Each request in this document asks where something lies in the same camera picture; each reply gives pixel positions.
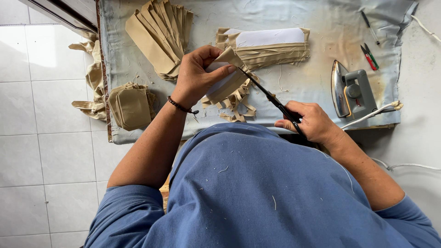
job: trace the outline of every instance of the white cable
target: white cable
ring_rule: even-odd
[[[437,39],[439,42],[441,42],[441,40],[440,40],[440,38],[438,38],[438,36],[436,36],[435,35],[435,33],[434,32],[430,32],[421,22],[420,22],[420,20],[418,19],[418,18],[416,18],[414,15],[411,15],[411,17],[413,18],[413,19],[415,19],[417,22],[418,22],[418,24],[425,30],[425,31],[427,31],[430,35],[432,35],[433,37],[435,37],[435,39]]]
[[[381,163],[387,170],[390,170],[392,172],[393,172],[393,168],[400,167],[400,166],[416,166],[416,167],[421,167],[421,168],[425,168],[425,169],[441,170],[441,168],[435,168],[435,167],[430,167],[430,166],[420,165],[420,164],[398,164],[398,165],[393,165],[393,166],[387,166],[386,163],[384,163],[380,159],[376,159],[376,158],[371,158],[371,159]]]
[[[391,103],[389,103],[388,105],[385,105],[385,106],[381,107],[379,110],[374,111],[374,112],[372,112],[372,113],[366,115],[366,116],[363,117],[363,118],[360,118],[360,119],[358,119],[358,120],[356,120],[356,121],[353,121],[353,122],[351,122],[351,123],[349,123],[349,124],[344,125],[341,129],[345,129],[345,128],[347,128],[347,127],[349,127],[349,126],[351,126],[351,125],[354,125],[354,124],[356,124],[356,123],[358,123],[358,122],[364,121],[364,120],[366,120],[367,118],[372,117],[372,116],[374,116],[374,115],[380,113],[381,111],[383,111],[384,109],[386,109],[386,108],[388,108],[388,107],[390,107],[390,106],[393,106],[395,110],[400,110],[400,109],[403,107],[403,104],[400,103],[400,101],[394,101],[394,102],[391,102]]]

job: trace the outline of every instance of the black scissor handle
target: black scissor handle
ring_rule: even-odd
[[[306,139],[306,136],[303,134],[302,130],[300,129],[298,123],[300,123],[300,119],[294,117],[291,111],[287,110],[283,105],[278,106],[278,109],[292,122],[292,124],[295,127],[295,130],[300,135],[300,137]]]

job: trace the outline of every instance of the blue t-shirt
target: blue t-shirt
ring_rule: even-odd
[[[324,153],[255,124],[216,124],[176,158],[167,214],[159,190],[108,188],[84,247],[441,247],[406,196],[372,211]]]

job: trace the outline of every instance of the sleeve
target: sleeve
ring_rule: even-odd
[[[441,247],[432,222],[408,195],[392,207],[375,211],[414,247]]]
[[[108,188],[84,247],[136,247],[163,215],[157,189],[143,185]]]

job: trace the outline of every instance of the clothing iron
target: clothing iron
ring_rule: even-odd
[[[377,110],[365,70],[348,72],[334,60],[331,91],[337,116],[355,121]]]

